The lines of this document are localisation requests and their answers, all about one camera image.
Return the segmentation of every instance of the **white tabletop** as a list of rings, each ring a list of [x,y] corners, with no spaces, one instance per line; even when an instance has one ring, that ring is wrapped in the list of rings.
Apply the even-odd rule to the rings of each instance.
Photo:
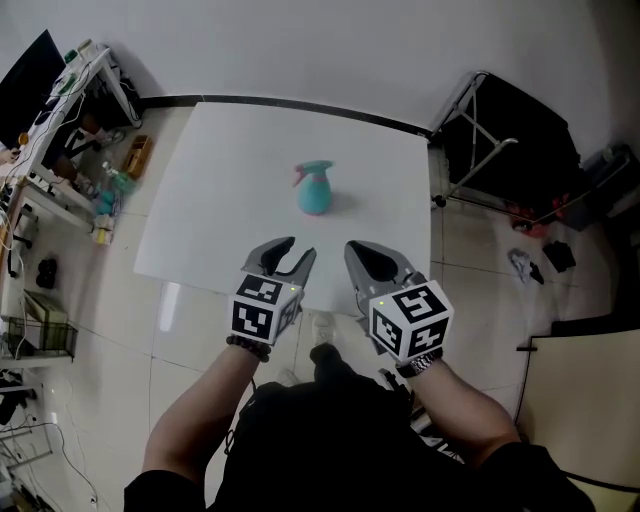
[[[298,209],[292,188],[294,166],[310,160],[335,162],[333,204],[318,217]],[[396,249],[429,275],[426,140],[315,112],[199,103],[160,184],[135,271],[232,293],[251,249],[283,236],[296,243],[280,271],[318,251],[306,308],[358,313],[343,255],[349,240]]]

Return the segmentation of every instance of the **black wire basket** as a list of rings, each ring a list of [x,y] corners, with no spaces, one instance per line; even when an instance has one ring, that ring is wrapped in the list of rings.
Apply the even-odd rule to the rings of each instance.
[[[14,359],[25,356],[73,356],[78,330],[68,323],[40,322],[3,317],[5,332],[2,343]]]

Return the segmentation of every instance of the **black baseboard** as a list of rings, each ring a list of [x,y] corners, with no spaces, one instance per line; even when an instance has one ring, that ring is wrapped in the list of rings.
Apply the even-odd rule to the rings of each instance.
[[[293,108],[297,110],[308,110],[310,112],[319,112],[321,114],[330,114],[333,116],[346,117],[348,119],[356,119],[366,123],[386,126],[394,130],[419,135],[427,139],[431,138],[431,131],[420,126],[415,126],[402,121],[396,121],[387,117],[377,116],[374,114],[366,114],[356,110],[347,108],[330,107],[328,105],[320,105],[318,103],[308,103],[306,101],[284,100],[279,98],[262,98],[259,96],[227,96],[227,95],[191,95],[191,96],[158,96],[153,98],[140,99],[140,110],[144,111],[148,108],[169,108],[169,107],[193,107],[201,101],[212,103],[241,103],[244,105],[266,105],[269,107]]]

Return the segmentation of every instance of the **teal spray bottle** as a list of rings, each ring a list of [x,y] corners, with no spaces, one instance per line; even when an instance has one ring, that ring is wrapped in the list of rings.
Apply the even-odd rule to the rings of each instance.
[[[334,165],[329,160],[315,160],[296,165],[293,186],[300,185],[298,206],[309,215],[322,215],[331,205],[331,186],[327,179],[327,169]]]

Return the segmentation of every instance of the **sneaker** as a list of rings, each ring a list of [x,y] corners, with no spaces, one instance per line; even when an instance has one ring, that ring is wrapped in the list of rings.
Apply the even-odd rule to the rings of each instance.
[[[106,148],[123,141],[124,132],[122,130],[109,130],[104,137],[96,140],[103,148]]]
[[[336,339],[336,325],[333,315],[330,313],[316,313],[313,317],[313,322],[311,322],[311,333],[314,345],[318,346],[322,343],[333,344]]]
[[[282,384],[285,388],[291,388],[296,384],[300,384],[298,377],[296,377],[291,370],[283,368],[278,372],[276,382]]]

